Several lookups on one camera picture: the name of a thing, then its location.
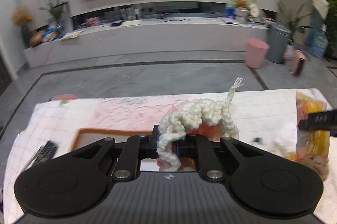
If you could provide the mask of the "small teddy bear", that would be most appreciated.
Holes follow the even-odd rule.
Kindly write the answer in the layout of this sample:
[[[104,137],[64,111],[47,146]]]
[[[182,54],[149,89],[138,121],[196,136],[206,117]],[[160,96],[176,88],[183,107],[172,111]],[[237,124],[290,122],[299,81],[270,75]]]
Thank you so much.
[[[235,8],[246,9],[247,0],[235,0]]]

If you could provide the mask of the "white tv console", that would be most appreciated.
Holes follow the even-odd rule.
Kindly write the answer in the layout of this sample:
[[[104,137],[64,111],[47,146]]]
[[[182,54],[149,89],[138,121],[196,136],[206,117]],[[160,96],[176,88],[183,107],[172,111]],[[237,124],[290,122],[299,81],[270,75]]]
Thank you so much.
[[[264,25],[228,24],[222,17],[144,19],[118,27],[100,25],[79,36],[24,50],[29,67],[96,57],[173,51],[240,51],[246,39],[266,39]]]

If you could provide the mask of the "grey trash bin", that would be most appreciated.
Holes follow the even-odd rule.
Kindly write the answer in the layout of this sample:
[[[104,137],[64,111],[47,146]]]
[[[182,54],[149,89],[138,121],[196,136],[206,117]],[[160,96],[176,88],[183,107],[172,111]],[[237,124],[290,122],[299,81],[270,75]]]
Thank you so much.
[[[267,28],[267,44],[270,46],[266,58],[276,64],[285,62],[283,54],[289,42],[290,30],[278,24],[270,24]]]

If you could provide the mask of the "black remote control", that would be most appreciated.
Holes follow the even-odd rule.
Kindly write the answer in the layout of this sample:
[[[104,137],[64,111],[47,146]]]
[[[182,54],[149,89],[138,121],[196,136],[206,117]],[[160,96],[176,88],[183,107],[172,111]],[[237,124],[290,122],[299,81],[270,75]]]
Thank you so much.
[[[47,141],[44,146],[41,146],[38,151],[34,153],[34,155],[29,159],[25,167],[22,169],[22,171],[25,171],[32,166],[51,160],[56,154],[57,150],[58,145],[56,143],[52,141]]]

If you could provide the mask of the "yellow snack packet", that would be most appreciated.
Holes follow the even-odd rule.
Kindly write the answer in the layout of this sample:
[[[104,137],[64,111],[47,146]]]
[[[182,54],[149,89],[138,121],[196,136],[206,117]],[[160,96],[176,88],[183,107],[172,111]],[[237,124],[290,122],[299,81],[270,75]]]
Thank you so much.
[[[311,113],[325,111],[330,107],[327,103],[309,96],[303,92],[296,92],[297,121],[306,119]],[[303,164],[315,171],[320,178],[327,179],[328,153],[330,148],[330,132],[327,130],[297,130],[296,156],[293,161]]]

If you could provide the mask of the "orange storage box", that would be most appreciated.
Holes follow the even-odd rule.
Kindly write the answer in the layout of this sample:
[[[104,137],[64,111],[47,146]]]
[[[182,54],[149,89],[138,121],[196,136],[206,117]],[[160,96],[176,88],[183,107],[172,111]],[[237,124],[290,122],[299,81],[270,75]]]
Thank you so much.
[[[114,138],[116,143],[126,142],[131,136],[138,134],[150,135],[150,131],[123,131],[123,130],[110,130],[110,129],[98,129],[98,128],[81,128],[78,129],[75,139],[72,142],[71,150],[82,148],[86,145],[92,144],[103,138]],[[153,170],[162,171],[161,162],[156,161],[158,167],[154,167],[154,160],[143,160],[141,163],[141,170]],[[183,157],[181,159],[181,167],[179,172],[195,171],[195,161],[190,157]]]

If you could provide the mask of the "blue water jug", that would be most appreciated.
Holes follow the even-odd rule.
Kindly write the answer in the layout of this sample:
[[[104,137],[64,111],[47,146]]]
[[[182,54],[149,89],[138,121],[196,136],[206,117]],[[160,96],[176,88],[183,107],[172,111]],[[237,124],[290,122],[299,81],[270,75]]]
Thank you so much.
[[[309,53],[317,58],[323,58],[328,47],[328,39],[324,31],[315,32]]]

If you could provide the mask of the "dried orange flower vase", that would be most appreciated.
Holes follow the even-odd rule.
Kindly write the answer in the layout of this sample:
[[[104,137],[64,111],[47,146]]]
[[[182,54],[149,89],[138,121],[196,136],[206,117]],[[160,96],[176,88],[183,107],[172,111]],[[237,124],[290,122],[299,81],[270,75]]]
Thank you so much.
[[[20,30],[25,46],[29,47],[29,42],[31,39],[31,32],[29,30],[29,22],[31,22],[32,17],[26,6],[20,6],[11,15],[11,20]]]

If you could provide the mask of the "pink round stool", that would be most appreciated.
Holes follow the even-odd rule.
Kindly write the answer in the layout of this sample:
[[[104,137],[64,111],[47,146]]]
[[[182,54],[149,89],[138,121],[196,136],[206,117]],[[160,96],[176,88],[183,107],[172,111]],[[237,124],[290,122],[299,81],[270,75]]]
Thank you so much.
[[[258,69],[265,60],[265,56],[269,49],[270,46],[265,41],[253,38],[247,39],[245,64],[249,68]]]

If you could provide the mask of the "tall green floor plant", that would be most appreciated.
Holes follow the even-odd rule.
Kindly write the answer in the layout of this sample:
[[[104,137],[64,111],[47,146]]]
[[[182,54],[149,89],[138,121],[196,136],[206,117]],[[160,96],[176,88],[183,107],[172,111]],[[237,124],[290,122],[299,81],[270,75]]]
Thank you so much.
[[[287,10],[286,6],[281,2],[277,1],[278,14],[281,15],[281,20],[278,20],[278,23],[281,23],[290,31],[289,39],[290,43],[294,43],[295,35],[302,30],[310,29],[312,26],[304,24],[303,20],[312,16],[312,13],[301,14],[304,4],[302,4],[295,14],[292,13],[292,10]]]

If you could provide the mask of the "pink small heater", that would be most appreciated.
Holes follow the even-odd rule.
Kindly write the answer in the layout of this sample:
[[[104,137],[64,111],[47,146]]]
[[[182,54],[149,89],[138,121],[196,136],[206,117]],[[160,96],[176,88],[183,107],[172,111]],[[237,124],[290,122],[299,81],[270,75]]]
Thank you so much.
[[[307,61],[307,56],[301,50],[295,50],[294,56],[291,61],[291,74],[295,77],[300,76],[303,67]]]

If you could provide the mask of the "green plant in vase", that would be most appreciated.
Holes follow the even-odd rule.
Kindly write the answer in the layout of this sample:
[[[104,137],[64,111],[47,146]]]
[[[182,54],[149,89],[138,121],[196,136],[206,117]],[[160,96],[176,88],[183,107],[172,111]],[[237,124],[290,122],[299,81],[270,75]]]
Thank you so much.
[[[62,0],[47,0],[47,5],[45,7],[39,7],[39,10],[46,11],[55,21],[55,31],[59,35],[64,35],[64,25],[61,20],[63,14],[63,7],[67,4],[66,1]]]

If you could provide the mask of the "white hanging tote bag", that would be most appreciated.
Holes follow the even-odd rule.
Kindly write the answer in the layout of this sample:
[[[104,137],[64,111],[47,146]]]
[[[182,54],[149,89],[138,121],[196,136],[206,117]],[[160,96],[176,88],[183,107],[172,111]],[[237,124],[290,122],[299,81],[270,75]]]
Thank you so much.
[[[320,17],[325,20],[329,10],[329,2],[327,0],[312,0],[312,6],[318,11]]]

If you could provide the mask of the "white lace tablecloth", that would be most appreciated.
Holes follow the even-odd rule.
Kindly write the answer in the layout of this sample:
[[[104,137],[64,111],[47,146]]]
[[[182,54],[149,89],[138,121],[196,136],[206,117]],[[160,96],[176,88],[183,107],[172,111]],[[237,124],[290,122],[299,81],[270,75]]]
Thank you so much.
[[[19,131],[7,159],[3,186],[5,223],[14,223],[22,210],[14,196],[14,182],[27,162],[47,141],[58,145],[57,155],[69,152],[79,129],[150,131],[178,101],[223,101],[225,93],[179,94],[122,98],[77,99],[37,104],[30,120]],[[241,141],[260,137],[263,148],[283,154],[296,147],[296,89],[236,92],[231,117]]]

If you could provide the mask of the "pink white knitted item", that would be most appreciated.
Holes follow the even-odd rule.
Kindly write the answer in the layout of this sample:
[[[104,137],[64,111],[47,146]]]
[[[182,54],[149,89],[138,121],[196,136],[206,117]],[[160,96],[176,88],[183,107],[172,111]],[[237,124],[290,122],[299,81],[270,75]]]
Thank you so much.
[[[173,151],[173,143],[184,139],[189,132],[204,135],[210,140],[227,136],[239,138],[239,129],[231,117],[230,104],[235,91],[242,85],[243,78],[238,77],[223,101],[199,99],[179,101],[172,106],[158,127],[156,152],[160,171],[192,170],[192,167],[183,167]]]

